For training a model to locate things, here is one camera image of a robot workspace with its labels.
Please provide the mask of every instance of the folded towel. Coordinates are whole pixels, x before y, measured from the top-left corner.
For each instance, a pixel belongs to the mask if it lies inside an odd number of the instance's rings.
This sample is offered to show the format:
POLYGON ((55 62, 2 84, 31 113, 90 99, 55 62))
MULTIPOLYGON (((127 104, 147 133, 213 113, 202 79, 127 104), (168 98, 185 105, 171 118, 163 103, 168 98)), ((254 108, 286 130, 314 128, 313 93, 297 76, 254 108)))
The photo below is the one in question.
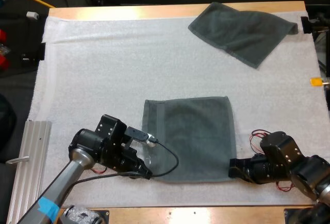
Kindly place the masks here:
POLYGON ((297 34, 297 23, 260 11, 238 11, 213 2, 189 26, 210 45, 225 50, 257 68, 287 34, 297 34))
MULTIPOLYGON (((178 167, 157 179, 168 182, 219 182, 228 177, 236 157, 232 108, 228 97, 146 100, 142 129, 179 158, 178 167)), ((175 158, 161 146, 145 146, 154 174, 169 170, 175 158)))

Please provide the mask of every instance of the white terry cloth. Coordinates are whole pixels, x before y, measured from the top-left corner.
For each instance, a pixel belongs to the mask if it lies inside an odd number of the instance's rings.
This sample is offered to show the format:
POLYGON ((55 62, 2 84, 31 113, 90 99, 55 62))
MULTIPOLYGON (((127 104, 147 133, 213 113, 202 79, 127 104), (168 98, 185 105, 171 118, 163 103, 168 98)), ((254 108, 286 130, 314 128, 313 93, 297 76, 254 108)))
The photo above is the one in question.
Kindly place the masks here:
MULTIPOLYGON (((29 115, 53 122, 43 189, 69 161, 68 145, 77 131, 95 130, 103 114, 140 128, 146 99, 228 96, 238 158, 253 155, 249 133, 266 129, 292 136, 306 156, 329 160, 324 92, 309 84, 320 71, 312 36, 301 27, 300 16, 307 13, 276 15, 298 23, 299 34, 285 37, 258 69, 193 35, 188 25, 195 17, 102 22, 48 17, 45 61, 40 62, 29 115)), ((86 171, 82 178, 94 175, 86 171)), ((117 177, 76 185, 65 206, 308 203, 297 189, 285 193, 275 184, 169 184, 117 177)))

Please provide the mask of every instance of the wooden board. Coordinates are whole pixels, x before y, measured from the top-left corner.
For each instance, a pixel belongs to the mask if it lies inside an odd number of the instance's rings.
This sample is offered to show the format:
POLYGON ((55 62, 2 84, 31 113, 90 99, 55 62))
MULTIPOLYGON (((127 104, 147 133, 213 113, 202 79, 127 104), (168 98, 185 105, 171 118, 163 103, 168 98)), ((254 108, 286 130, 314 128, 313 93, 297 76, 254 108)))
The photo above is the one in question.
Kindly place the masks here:
POLYGON ((93 210, 108 210, 110 224, 284 224, 284 209, 304 207, 307 206, 127 207, 93 210))
MULTIPOLYGON (((49 16, 87 21, 179 18, 199 15, 208 5, 54 8, 49 10, 49 16)), ((306 10, 303 1, 230 3, 226 5, 240 11, 306 10)), ((279 224, 285 223, 283 212, 285 208, 301 207, 306 206, 136 207, 100 210, 109 210, 111 224, 279 224)))
MULTIPOLYGON (((49 16, 72 20, 138 20, 199 15, 209 4, 51 8, 49 16)), ((240 11, 305 11, 303 1, 225 4, 240 11)))

